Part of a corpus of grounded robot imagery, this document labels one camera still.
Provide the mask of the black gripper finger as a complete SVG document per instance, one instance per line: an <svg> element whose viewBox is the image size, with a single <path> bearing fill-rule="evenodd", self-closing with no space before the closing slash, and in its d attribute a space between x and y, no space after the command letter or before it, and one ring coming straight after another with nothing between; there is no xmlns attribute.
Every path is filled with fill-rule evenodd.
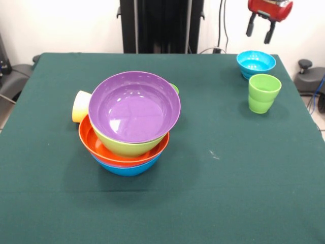
<svg viewBox="0 0 325 244"><path fill-rule="evenodd" d="M269 44L270 43L270 41L272 39L274 29L275 29L275 25L276 25L275 21L270 21L270 29L266 33L266 36L265 36L265 39L264 39L264 44Z"/></svg>
<svg viewBox="0 0 325 244"><path fill-rule="evenodd" d="M249 19L249 23L248 23L248 27L247 27L247 31L246 31L246 35L248 37L251 37L252 32L253 32L253 28L254 28L254 20L255 20L256 14L252 13L251 17Z"/></svg>

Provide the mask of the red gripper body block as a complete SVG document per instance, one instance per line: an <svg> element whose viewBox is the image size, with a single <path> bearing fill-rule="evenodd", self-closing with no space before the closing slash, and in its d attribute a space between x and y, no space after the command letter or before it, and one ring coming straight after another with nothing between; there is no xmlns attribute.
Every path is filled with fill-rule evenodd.
<svg viewBox="0 0 325 244"><path fill-rule="evenodd" d="M293 1L264 1L249 0L248 9L270 21L281 22L290 14L293 7Z"/></svg>

